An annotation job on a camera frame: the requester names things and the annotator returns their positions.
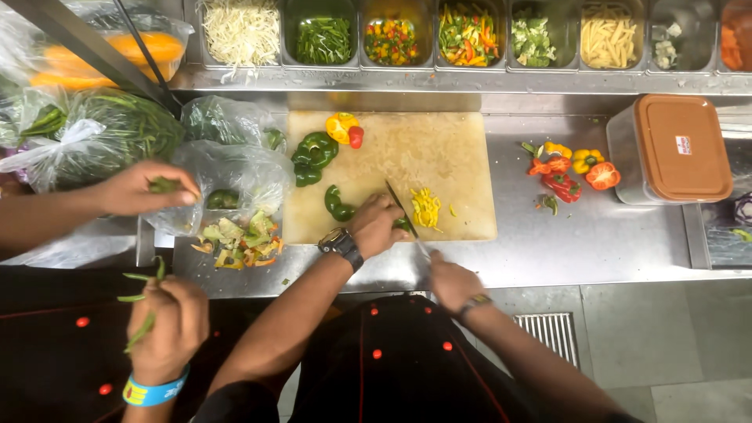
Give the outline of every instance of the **cutting board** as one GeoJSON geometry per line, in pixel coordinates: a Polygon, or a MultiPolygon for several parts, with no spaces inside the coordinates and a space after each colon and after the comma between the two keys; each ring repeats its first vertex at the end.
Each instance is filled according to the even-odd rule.
{"type": "MultiPolygon", "coordinates": [[[[311,132],[324,131],[332,112],[291,111],[287,116],[287,155],[311,132]]],[[[491,177],[480,113],[356,113],[365,131],[355,150],[340,145],[321,181],[294,187],[283,206],[286,244],[315,244],[342,226],[324,206],[324,193],[337,185],[345,204],[358,206],[373,193],[386,193],[389,180],[412,219],[410,189],[428,187],[441,200],[437,227],[414,222],[425,241],[496,238],[491,177]],[[452,205],[456,217],[449,212],[452,205]]]]}

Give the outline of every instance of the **floor drain grate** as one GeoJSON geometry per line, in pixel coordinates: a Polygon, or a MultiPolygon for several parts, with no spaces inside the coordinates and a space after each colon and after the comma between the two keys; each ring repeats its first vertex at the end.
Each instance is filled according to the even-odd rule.
{"type": "Polygon", "coordinates": [[[580,368],[571,313],[516,315],[514,322],[570,364],[580,368]]]}

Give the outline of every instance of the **label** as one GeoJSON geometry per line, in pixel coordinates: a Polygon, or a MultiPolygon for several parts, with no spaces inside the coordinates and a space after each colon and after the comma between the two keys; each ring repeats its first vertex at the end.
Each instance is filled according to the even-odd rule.
{"type": "Polygon", "coordinates": [[[690,148],[690,137],[678,136],[676,137],[676,149],[679,150],[679,154],[692,154],[692,148],[690,148]]]}

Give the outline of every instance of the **bracelet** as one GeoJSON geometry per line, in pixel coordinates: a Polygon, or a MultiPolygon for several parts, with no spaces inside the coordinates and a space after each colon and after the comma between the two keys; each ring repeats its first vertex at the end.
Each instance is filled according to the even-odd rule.
{"type": "Polygon", "coordinates": [[[123,388],[123,399],[132,406],[149,407],[164,403],[175,397],[185,385],[190,371],[190,364],[186,364],[178,380],[160,386],[143,386],[133,380],[133,373],[123,388]]]}
{"type": "Polygon", "coordinates": [[[477,294],[470,297],[470,300],[459,310],[459,321],[465,321],[465,315],[468,314],[470,309],[483,304],[493,304],[493,300],[486,294],[477,294]]]}

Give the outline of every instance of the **shredded cabbage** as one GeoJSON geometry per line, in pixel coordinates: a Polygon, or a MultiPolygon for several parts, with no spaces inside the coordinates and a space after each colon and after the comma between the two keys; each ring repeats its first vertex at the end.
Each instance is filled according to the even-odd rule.
{"type": "Polygon", "coordinates": [[[258,76],[259,65],[277,65],[280,53],[280,14],[274,0],[200,0],[204,7],[204,30],[209,54],[232,66],[249,67],[258,76]]]}

